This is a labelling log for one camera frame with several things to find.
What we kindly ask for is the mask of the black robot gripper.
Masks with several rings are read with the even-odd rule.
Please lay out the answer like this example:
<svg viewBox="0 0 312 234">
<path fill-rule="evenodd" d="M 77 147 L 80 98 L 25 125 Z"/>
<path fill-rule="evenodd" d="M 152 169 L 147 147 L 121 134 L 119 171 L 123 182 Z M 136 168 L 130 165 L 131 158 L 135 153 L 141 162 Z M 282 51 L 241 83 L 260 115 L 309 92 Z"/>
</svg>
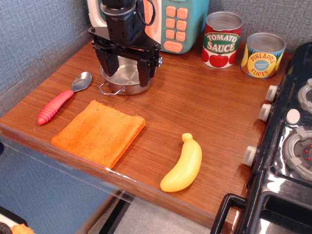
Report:
<svg viewBox="0 0 312 234">
<path fill-rule="evenodd" d="M 92 26 L 88 32 L 106 75 L 111 77 L 116 73 L 118 57 L 135 60 L 140 86 L 146 87 L 156 67 L 162 64 L 162 57 L 159 55 L 161 45 L 145 32 L 143 12 L 140 9 L 106 9 L 107 26 Z"/>
</svg>

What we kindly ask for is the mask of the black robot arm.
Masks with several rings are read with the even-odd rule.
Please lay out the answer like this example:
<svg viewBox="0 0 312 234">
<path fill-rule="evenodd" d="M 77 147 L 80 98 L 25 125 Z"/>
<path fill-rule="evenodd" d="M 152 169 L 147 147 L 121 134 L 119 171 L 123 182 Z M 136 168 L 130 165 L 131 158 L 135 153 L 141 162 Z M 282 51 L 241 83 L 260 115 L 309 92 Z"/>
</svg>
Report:
<svg viewBox="0 0 312 234">
<path fill-rule="evenodd" d="M 137 62 L 139 84 L 146 87 L 162 64 L 160 43 L 150 38 L 146 26 L 154 23 L 145 20 L 144 2 L 141 0 L 104 0 L 99 5 L 88 5 L 92 26 L 88 32 L 93 37 L 93 48 L 108 76 L 119 68 L 119 57 Z"/>
</svg>

